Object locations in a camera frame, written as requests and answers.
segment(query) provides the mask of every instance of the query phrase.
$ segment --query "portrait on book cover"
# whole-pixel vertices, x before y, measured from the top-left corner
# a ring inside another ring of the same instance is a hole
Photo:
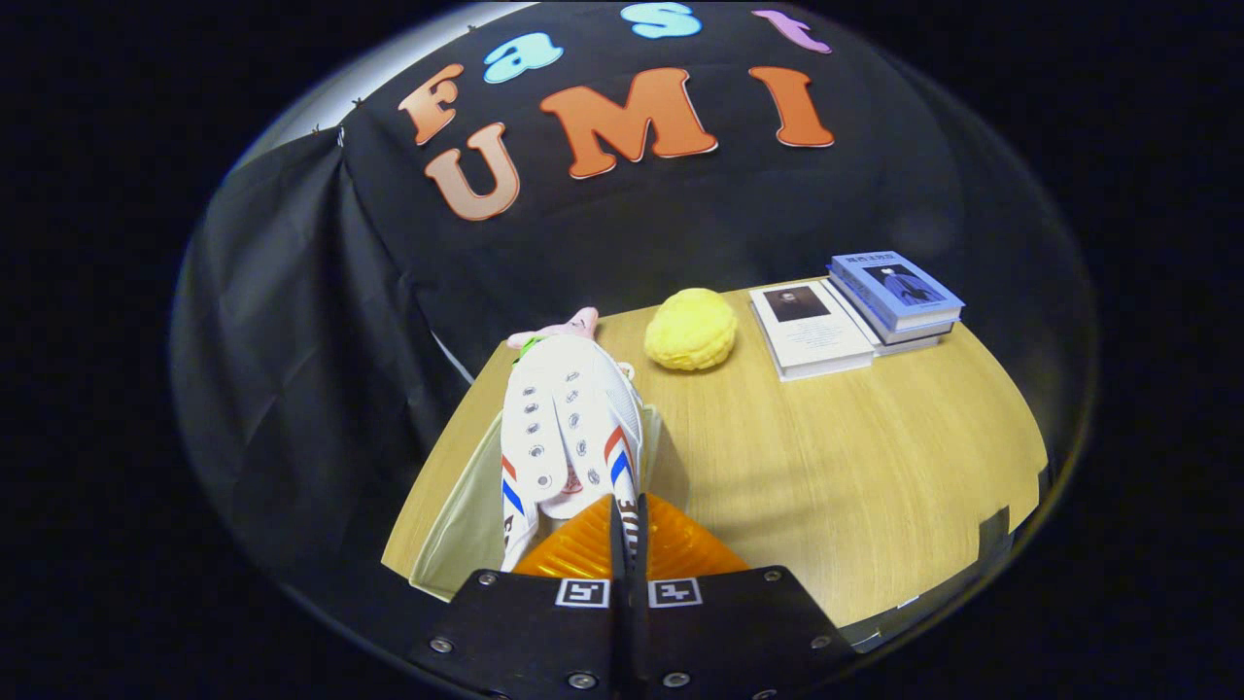
[[[830,315],[830,310],[825,307],[825,303],[807,286],[765,291],[765,298],[769,300],[769,307],[778,316],[778,322]]]
[[[897,296],[904,306],[945,301],[945,296],[934,291],[932,286],[903,265],[877,265],[865,267],[865,270]]]

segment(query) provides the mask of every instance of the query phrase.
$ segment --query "letter m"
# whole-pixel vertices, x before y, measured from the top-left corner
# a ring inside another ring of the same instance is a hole
[[[601,150],[598,138],[610,142],[632,163],[638,163],[643,159],[649,124],[657,132],[652,152],[662,158],[707,153],[717,148],[717,138],[704,132],[687,96],[688,77],[682,68],[643,71],[631,81],[626,107],[585,86],[545,97],[540,109],[561,119],[570,140],[575,157],[570,177],[583,179],[598,175],[617,164],[616,157]]]

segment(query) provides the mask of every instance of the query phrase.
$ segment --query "green tag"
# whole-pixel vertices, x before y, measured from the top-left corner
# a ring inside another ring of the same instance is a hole
[[[536,342],[540,342],[545,337],[549,337],[549,336],[547,334],[536,334],[531,339],[524,342],[522,343],[522,348],[519,349],[519,358],[516,361],[514,361],[514,363],[510,367],[518,366],[519,361],[521,361],[522,357],[527,354],[527,349],[531,349],[531,347],[535,346]]]

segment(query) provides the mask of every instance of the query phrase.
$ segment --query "blue book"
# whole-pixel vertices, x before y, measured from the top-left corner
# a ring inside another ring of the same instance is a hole
[[[835,255],[826,267],[891,331],[957,321],[964,306],[949,288],[893,250]]]

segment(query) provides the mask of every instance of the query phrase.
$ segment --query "stack of books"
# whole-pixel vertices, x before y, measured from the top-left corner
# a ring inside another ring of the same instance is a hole
[[[873,344],[875,356],[937,344],[954,328],[962,300],[893,250],[835,255],[825,288]]]

